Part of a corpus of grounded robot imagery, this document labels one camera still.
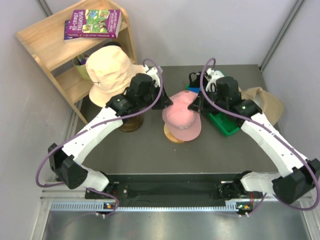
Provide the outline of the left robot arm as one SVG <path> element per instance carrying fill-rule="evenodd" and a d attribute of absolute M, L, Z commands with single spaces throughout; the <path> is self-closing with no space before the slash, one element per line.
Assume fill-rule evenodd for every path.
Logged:
<path fill-rule="evenodd" d="M 48 150 L 51 170 L 70 189 L 95 189 L 102 198 L 114 191 L 106 174 L 83 165 L 88 154 L 129 118 L 148 110 L 163 110 L 173 102 L 165 92 L 163 78 L 156 68 L 136 74 L 123 93 L 113 96 L 97 116 L 79 133 Z"/>

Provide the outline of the pink baseball cap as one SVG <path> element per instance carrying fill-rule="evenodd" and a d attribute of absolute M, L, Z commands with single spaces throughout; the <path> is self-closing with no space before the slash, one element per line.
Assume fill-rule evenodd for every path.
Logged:
<path fill-rule="evenodd" d="M 162 111 L 162 119 L 165 125 L 170 133 L 180 141 L 192 141 L 201 133 L 200 114 L 197 111 L 188 109 L 197 96 L 193 91 L 180 91 L 169 98 L 172 101 L 172 105 Z"/>

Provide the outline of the tan baseball cap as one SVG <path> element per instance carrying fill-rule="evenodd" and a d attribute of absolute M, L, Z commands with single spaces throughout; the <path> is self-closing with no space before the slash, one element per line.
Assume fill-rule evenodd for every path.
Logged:
<path fill-rule="evenodd" d="M 243 100 L 254 101 L 274 126 L 281 118 L 284 107 L 281 101 L 261 87 L 253 87 L 241 92 Z"/>

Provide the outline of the cream bucket hat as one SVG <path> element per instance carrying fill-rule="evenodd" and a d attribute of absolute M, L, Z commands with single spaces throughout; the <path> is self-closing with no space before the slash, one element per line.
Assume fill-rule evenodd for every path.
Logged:
<path fill-rule="evenodd" d="M 106 106 L 111 97 L 123 93 L 136 74 L 146 72 L 142 65 L 133 64 L 116 45 L 104 46 L 92 53 L 85 67 L 93 82 L 89 98 L 101 108 Z"/>

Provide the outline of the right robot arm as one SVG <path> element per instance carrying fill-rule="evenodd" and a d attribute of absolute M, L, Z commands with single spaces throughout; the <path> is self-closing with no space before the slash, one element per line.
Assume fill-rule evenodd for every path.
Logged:
<path fill-rule="evenodd" d="M 290 205 L 311 190 L 320 191 L 320 161 L 310 160 L 295 150 L 274 129 L 262 109 L 244 99 L 238 82 L 230 76 L 201 76 L 189 79 L 188 89 L 197 88 L 196 99 L 188 107 L 198 113 L 223 113 L 241 131 L 250 136 L 276 166 L 277 173 L 251 170 L 239 173 L 229 187 L 239 198 L 251 192 L 274 195 Z"/>

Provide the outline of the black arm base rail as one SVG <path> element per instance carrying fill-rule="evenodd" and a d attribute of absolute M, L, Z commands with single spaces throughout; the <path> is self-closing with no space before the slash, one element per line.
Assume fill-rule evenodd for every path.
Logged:
<path fill-rule="evenodd" d="M 110 174 L 106 193 L 120 207 L 224 207 L 227 200 L 262 198 L 259 192 L 240 195 L 231 187 L 234 173 Z"/>

